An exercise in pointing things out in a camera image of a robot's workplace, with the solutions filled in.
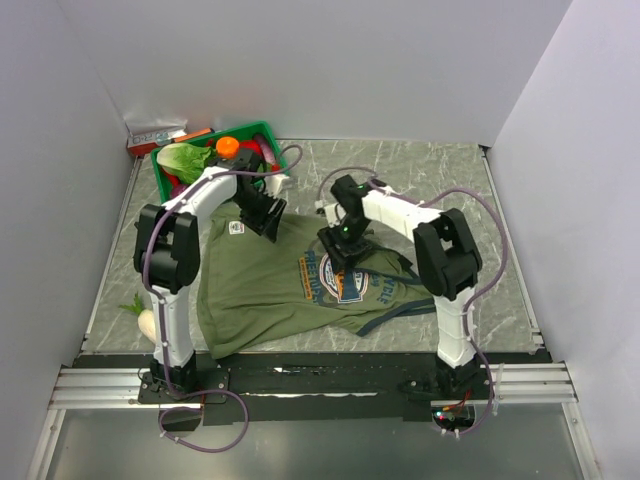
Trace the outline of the olive green tank top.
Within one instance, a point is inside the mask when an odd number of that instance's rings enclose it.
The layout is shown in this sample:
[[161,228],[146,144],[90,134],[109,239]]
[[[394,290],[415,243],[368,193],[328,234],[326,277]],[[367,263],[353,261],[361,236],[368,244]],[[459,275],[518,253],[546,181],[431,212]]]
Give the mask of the olive green tank top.
[[215,359],[326,326],[364,337],[396,317],[435,310],[412,262],[373,232],[370,255],[335,271],[317,236],[322,219],[286,213],[270,242],[239,215],[232,203],[212,214],[201,261],[196,312]]

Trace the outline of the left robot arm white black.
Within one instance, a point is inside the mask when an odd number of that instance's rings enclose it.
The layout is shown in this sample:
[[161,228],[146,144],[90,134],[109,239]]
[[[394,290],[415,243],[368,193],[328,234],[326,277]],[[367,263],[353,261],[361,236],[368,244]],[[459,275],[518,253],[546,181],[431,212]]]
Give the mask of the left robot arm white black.
[[263,168],[255,151],[242,148],[229,168],[215,162],[183,193],[140,211],[133,262],[154,314],[151,375],[174,401],[191,399],[198,388],[188,311],[190,287],[201,264],[199,224],[231,201],[240,208],[244,227],[275,242],[286,206],[279,193],[288,171]]

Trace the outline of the red toy pepper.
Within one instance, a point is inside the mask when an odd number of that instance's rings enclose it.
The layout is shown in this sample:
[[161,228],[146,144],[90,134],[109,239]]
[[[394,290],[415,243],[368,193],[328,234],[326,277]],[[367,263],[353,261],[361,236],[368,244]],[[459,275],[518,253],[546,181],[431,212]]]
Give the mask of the red toy pepper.
[[239,143],[241,149],[249,149],[255,152],[260,158],[264,158],[261,146],[255,140],[246,140]]

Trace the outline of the purple toy eggplant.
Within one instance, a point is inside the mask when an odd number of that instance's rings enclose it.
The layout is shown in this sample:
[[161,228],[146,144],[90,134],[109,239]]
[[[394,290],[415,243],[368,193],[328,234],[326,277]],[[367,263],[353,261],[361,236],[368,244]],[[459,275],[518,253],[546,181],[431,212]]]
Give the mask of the purple toy eggplant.
[[276,171],[279,169],[279,164],[276,160],[276,155],[266,139],[266,137],[260,133],[256,133],[253,136],[253,140],[259,145],[264,160],[269,165],[271,171]]

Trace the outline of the orange toy fruit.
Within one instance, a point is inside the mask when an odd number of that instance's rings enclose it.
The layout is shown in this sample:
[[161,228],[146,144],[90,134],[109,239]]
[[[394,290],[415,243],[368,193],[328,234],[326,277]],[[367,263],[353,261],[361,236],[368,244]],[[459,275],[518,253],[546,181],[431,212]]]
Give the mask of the orange toy fruit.
[[240,142],[232,136],[223,136],[216,141],[215,150],[219,157],[232,159],[240,150]]

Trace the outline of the purple toy onion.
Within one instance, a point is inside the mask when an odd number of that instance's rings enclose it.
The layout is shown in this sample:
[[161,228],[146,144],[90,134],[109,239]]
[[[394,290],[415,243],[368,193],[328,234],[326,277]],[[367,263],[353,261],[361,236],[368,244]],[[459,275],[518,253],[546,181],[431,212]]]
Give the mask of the purple toy onion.
[[170,199],[174,199],[178,197],[179,195],[184,193],[187,190],[187,188],[188,188],[188,185],[184,185],[184,184],[179,184],[174,186],[170,192]]

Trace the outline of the toy lettuce head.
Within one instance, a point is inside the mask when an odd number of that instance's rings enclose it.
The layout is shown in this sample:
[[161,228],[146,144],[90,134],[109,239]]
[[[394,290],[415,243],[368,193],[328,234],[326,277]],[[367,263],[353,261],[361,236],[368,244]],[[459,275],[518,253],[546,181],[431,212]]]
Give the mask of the toy lettuce head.
[[173,143],[164,146],[157,153],[156,162],[182,184],[191,185],[200,178],[213,154],[214,149],[211,147]]

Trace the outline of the green plastic tray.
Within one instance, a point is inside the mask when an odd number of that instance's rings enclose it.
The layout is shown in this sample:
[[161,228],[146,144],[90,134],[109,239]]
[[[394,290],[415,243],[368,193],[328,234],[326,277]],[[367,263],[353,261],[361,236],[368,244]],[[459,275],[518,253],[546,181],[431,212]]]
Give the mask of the green plastic tray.
[[[215,150],[216,141],[223,136],[232,136],[236,138],[239,142],[246,141],[246,140],[253,140],[253,136],[256,133],[260,133],[264,135],[268,140],[268,142],[270,143],[276,155],[276,160],[279,164],[279,169],[276,171],[280,171],[284,169],[287,165],[287,161],[281,158],[281,154],[280,154],[281,149],[277,144],[277,141],[273,135],[270,125],[265,121],[255,121],[252,123],[248,123],[248,124],[244,124],[244,125],[228,128],[225,130],[220,130],[220,131],[214,131],[212,129],[201,130],[198,132],[194,132],[192,134],[187,134],[182,137],[179,137],[173,143],[189,143],[199,147],[211,147],[214,149],[214,154],[209,159],[207,167],[221,164],[224,168],[230,168],[232,164],[232,159],[223,159],[217,155]],[[163,170],[157,164],[156,155],[162,148],[163,147],[153,150],[150,153],[150,159],[151,159],[151,164],[155,174],[156,183],[158,186],[160,200],[162,203],[164,203],[170,200],[170,192],[173,189],[173,187],[182,183],[177,177],[168,174],[165,170]],[[262,158],[261,163],[259,164],[258,171],[259,172],[271,171],[269,165],[266,163],[264,158]]]

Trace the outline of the red white carton box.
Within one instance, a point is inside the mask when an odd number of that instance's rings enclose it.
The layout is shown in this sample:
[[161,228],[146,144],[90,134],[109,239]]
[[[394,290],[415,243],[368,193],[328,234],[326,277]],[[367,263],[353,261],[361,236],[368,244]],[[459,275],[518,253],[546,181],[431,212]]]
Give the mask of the red white carton box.
[[153,150],[171,144],[186,134],[187,123],[185,121],[131,127],[126,150],[133,157],[144,157]]

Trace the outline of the white toy radish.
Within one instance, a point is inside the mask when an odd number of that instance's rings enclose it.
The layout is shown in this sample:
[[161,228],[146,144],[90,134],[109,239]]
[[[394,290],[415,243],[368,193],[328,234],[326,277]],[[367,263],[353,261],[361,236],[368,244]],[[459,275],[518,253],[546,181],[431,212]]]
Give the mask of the white toy radish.
[[131,303],[121,304],[119,308],[133,314],[137,318],[137,325],[142,335],[153,344],[157,343],[154,313],[146,307],[138,293],[134,295]]

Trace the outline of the aluminium rail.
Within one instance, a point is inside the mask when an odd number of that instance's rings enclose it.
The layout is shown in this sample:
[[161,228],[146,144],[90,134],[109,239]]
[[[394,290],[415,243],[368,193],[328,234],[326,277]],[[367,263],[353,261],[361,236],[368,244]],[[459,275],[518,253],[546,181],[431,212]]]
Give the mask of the aluminium rail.
[[[576,403],[564,364],[496,364],[491,367],[495,402],[506,404]],[[72,369],[60,371],[48,403],[51,410],[156,408],[158,400],[139,401],[142,372],[135,368]]]

